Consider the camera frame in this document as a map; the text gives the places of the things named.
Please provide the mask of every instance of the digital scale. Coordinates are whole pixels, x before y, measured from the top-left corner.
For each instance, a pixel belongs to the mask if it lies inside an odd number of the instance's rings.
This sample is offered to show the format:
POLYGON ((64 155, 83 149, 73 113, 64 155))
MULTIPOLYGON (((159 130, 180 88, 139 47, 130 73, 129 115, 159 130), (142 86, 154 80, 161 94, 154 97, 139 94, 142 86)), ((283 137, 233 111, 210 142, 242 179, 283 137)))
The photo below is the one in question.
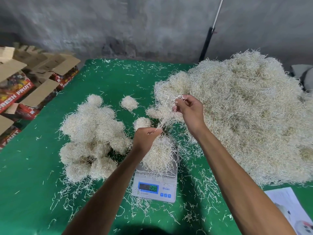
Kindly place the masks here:
POLYGON ((145 199, 159 200, 174 203, 177 188, 177 161, 178 154, 173 152, 174 162, 171 169, 161 176, 151 174, 150 170, 144 168, 143 163, 137 166, 132 195, 145 199))

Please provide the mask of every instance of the green table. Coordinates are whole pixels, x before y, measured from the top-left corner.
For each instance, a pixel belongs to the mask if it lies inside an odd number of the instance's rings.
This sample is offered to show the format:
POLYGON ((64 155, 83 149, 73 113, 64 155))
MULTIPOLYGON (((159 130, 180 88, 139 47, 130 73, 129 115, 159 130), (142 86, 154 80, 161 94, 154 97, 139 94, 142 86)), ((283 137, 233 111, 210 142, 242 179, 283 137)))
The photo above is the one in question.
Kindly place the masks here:
MULTIPOLYGON (((58 180, 64 178, 58 152, 68 142, 66 137, 59 138, 57 130, 65 114, 73 112, 87 95, 99 94, 105 104, 118 110, 117 119, 124 122, 129 135, 133 136, 132 123, 137 117, 145 116, 145 107, 153 104, 154 82, 191 67, 193 65, 132 60, 88 60, 72 82, 1 152, 2 234, 60 234, 70 215, 88 200, 83 193, 75 200, 69 196, 57 203, 58 192, 64 187, 58 180), (123 95, 138 99, 140 107, 134 110, 135 116, 120 109, 123 95)), ((101 182, 97 182, 94 187, 100 185, 101 182)), ((313 217, 312 185, 291 186, 310 217, 313 217)), ((131 209, 127 202, 130 199, 127 192, 112 226, 112 234, 137 234, 149 226, 179 234, 201 234, 203 231, 206 234, 240 234, 204 157, 182 160, 174 204, 151 201, 148 208, 131 209)))

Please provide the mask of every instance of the left arm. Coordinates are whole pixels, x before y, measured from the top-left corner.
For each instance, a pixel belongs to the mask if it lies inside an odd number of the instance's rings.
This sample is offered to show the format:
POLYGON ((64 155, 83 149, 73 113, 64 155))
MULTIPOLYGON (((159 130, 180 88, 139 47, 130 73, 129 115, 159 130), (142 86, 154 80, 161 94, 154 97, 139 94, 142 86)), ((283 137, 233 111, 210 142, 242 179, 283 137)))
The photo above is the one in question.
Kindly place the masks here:
POLYGON ((74 217, 63 235, 109 233, 136 167, 161 133, 161 129, 155 128, 139 128, 136 131, 130 153, 74 217))

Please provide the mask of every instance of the person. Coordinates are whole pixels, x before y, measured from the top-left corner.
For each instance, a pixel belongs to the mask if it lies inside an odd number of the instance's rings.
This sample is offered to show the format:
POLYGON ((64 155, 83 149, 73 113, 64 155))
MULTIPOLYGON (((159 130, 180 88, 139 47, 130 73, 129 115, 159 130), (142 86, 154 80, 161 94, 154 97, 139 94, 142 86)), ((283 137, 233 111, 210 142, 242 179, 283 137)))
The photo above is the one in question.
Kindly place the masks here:
MULTIPOLYGON (((182 113, 188 130, 200 144, 241 233, 295 235, 280 210, 207 128, 202 103, 183 95, 183 99, 176 99, 173 110, 182 113)), ((137 165, 161 133, 161 129, 152 127, 135 132, 130 153, 73 218, 64 235, 108 234, 137 165)))

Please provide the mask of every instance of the right arm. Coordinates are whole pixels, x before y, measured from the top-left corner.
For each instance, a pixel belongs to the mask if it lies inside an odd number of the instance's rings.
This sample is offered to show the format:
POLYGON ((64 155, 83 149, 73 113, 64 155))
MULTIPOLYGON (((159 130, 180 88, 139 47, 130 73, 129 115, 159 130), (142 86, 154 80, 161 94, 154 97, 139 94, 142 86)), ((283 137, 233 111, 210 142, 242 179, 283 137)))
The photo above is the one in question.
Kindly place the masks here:
POLYGON ((207 128, 202 103, 190 95, 183 95, 183 99, 176 99, 173 109, 182 113, 188 130, 199 142, 241 233, 295 235, 276 205, 207 128))

